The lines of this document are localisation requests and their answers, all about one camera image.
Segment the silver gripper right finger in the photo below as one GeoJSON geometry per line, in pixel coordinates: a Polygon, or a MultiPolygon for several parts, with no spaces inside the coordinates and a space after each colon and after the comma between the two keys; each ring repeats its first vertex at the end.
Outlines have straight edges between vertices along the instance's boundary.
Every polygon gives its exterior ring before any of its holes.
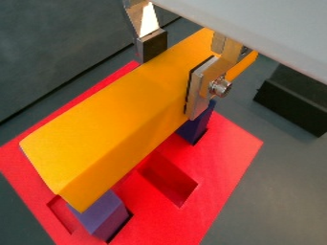
{"type": "Polygon", "coordinates": [[[250,67],[250,48],[220,33],[214,33],[214,54],[190,71],[184,114],[194,121],[215,96],[224,98],[232,81],[250,67]]]}

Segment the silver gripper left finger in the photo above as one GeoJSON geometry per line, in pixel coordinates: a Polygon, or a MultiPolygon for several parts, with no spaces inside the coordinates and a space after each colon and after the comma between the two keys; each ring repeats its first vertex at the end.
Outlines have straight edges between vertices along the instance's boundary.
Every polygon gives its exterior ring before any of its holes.
{"type": "Polygon", "coordinates": [[[150,0],[123,0],[134,30],[134,44],[140,63],[146,63],[167,50],[167,31],[160,27],[150,0]]]}

